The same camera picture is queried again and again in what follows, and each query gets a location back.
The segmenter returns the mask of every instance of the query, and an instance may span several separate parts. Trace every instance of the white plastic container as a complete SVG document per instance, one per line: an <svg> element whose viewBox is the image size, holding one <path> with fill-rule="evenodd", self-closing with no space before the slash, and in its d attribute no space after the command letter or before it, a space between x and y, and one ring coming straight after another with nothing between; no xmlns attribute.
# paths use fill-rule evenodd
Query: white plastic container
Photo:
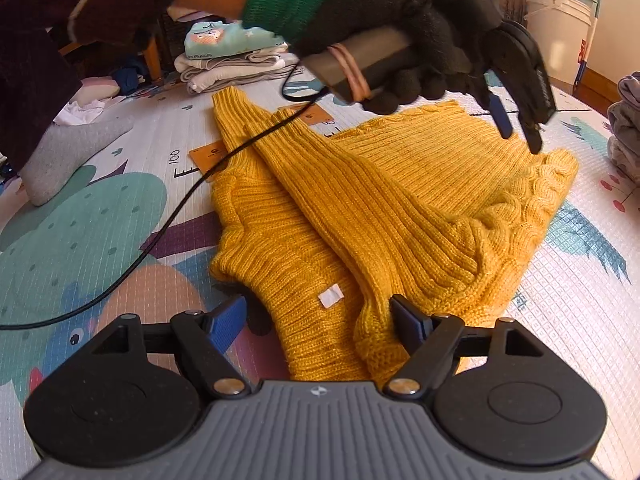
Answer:
<svg viewBox="0 0 640 480"><path fill-rule="evenodd" d="M595 0L527 0L527 29L538 43L551 77L573 84L594 3Z"/></svg>

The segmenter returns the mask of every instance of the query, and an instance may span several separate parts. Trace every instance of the gray sock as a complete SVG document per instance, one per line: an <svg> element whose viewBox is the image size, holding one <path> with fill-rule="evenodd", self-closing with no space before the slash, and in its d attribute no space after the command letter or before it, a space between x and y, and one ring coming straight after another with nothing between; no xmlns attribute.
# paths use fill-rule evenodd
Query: gray sock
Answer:
<svg viewBox="0 0 640 480"><path fill-rule="evenodd" d="M132 127L133 119L126 117L82 126L52 124L19 172L31 203L51 200L75 170Z"/></svg>

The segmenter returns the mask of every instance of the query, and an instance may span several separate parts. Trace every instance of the white wall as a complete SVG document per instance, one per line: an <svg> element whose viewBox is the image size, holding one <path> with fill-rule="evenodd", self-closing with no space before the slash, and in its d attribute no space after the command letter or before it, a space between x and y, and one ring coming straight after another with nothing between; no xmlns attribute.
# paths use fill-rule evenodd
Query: white wall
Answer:
<svg viewBox="0 0 640 480"><path fill-rule="evenodd" d="M602 0L588 66L614 82L640 70L640 0Z"/></svg>

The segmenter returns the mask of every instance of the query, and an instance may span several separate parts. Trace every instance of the gray gripper base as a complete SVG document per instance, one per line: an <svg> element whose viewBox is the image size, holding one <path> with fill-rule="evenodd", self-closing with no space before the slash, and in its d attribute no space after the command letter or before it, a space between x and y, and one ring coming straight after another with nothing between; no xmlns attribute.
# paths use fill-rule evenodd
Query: gray gripper base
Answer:
<svg viewBox="0 0 640 480"><path fill-rule="evenodd" d="M465 455L417 404L372 383L266 381L213 404L183 443L146 462L91 470L44 460L28 480L606 480L590 463L513 472Z"/></svg>

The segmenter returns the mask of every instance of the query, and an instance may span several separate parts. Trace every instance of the cartoon eye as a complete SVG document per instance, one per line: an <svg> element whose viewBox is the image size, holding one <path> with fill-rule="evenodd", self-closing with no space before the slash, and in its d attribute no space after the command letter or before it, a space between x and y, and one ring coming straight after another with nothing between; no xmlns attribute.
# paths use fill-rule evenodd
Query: cartoon eye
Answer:
<svg viewBox="0 0 640 480"><path fill-rule="evenodd" d="M82 339L84 339L84 330L82 330L81 328L76 328L71 333L71 336L69 336L69 342L72 345L77 345L78 343L81 343Z"/></svg>

